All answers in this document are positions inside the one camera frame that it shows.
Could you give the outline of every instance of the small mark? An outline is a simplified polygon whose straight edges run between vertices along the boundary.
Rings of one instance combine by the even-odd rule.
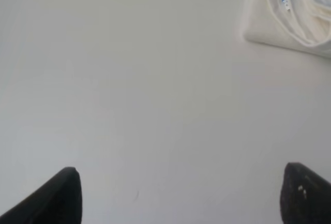
[[[136,200],[138,200],[138,198],[139,198],[139,190],[137,191],[137,195],[136,195],[136,197],[134,198],[133,202],[135,202]]]
[[[262,156],[262,153],[263,153],[263,149],[260,150],[260,154],[259,154],[259,157]]]

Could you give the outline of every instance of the white surface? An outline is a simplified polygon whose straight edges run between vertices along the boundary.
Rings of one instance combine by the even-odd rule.
[[[242,2],[0,0],[0,212],[64,166],[83,223],[281,223],[288,161],[331,180],[331,63]]]

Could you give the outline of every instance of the white cloth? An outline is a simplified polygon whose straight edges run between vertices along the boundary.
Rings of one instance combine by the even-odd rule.
[[[331,57],[331,0],[246,0],[247,40]]]

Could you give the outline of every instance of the clothing tag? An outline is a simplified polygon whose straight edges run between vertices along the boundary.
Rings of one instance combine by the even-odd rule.
[[[284,3],[286,10],[290,10],[288,1],[287,0],[281,0],[281,1]]]

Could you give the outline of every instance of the white garment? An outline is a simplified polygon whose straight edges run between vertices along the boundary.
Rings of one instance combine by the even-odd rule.
[[[247,0],[247,40],[331,57],[331,0]]]

